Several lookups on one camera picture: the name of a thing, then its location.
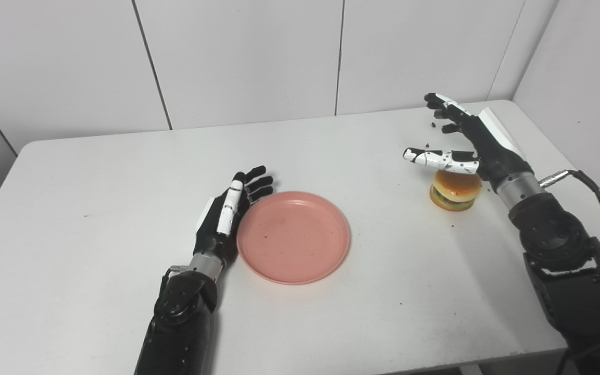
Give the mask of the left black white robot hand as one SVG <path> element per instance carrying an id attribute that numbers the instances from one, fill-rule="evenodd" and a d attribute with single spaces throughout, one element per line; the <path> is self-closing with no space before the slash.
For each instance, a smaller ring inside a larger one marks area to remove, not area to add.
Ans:
<path id="1" fill-rule="evenodd" d="M 236 233 L 241 220 L 259 200 L 273 194 L 273 183 L 264 165 L 236 173 L 229 187 L 208 205 L 197 228 L 193 254 L 215 256 L 224 268 L 230 266 L 238 252 Z"/>

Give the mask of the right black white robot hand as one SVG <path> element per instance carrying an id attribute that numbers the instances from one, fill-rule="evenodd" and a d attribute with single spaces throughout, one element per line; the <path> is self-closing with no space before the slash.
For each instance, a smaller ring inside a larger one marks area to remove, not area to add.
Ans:
<path id="1" fill-rule="evenodd" d="M 450 173 L 477 175 L 497 189 L 514 175 L 533 174 L 533 169 L 521 155 L 507 147 L 500 131 L 492 121 L 472 114 L 462 105 L 439 93 L 424 96 L 426 106 L 434 111 L 436 119 L 448 119 L 441 131 L 460 133 L 473 145 L 473 151 L 430 150 L 408 147 L 403 159 L 422 166 Z"/>

